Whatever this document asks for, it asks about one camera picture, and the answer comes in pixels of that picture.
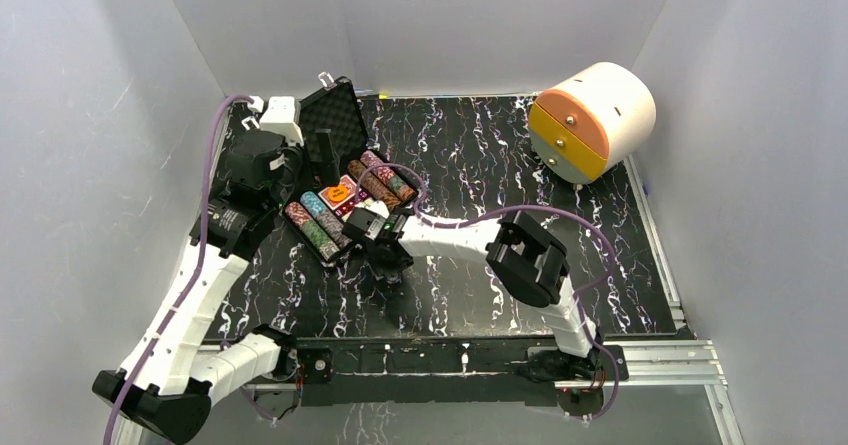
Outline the black poker chip case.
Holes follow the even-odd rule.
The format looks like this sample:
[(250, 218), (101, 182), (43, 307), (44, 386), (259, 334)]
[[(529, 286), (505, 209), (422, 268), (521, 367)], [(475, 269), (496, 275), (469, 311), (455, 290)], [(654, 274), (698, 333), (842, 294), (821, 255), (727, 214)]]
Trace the black poker chip case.
[(342, 228), (357, 204), (409, 205), (419, 188), (406, 173), (378, 166), (388, 159), (371, 143), (352, 82), (327, 72), (319, 80), (321, 88), (300, 101), (305, 175), (283, 217), (330, 268), (354, 248)]

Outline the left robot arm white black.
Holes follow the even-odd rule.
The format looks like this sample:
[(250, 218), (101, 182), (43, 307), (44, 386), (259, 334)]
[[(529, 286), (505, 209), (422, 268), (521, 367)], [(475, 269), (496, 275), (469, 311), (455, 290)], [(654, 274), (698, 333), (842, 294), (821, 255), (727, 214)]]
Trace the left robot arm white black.
[(122, 364), (99, 372), (92, 385), (111, 404), (111, 422), (125, 418), (169, 444), (194, 439), (215, 404), (256, 378), (293, 384), (296, 404), (305, 384), (329, 380), (330, 369), (318, 366), (330, 361), (328, 351), (302, 348), (269, 324), (215, 355), (199, 352), (222, 301), (310, 171), (297, 132), (247, 131), (225, 165), (223, 184), (203, 185), (198, 219), (151, 325)]

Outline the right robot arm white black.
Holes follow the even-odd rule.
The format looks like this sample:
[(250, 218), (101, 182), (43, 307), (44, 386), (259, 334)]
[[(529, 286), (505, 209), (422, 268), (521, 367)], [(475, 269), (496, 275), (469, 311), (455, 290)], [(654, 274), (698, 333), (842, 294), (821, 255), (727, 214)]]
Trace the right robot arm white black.
[(554, 348), (529, 353), (518, 374), (533, 381), (593, 380), (600, 374), (596, 326), (578, 308), (566, 246), (529, 213), (462, 220), (410, 208), (383, 216), (357, 206), (342, 233), (381, 272), (400, 273), (419, 257), (487, 266), (514, 300), (543, 319), (555, 340)]

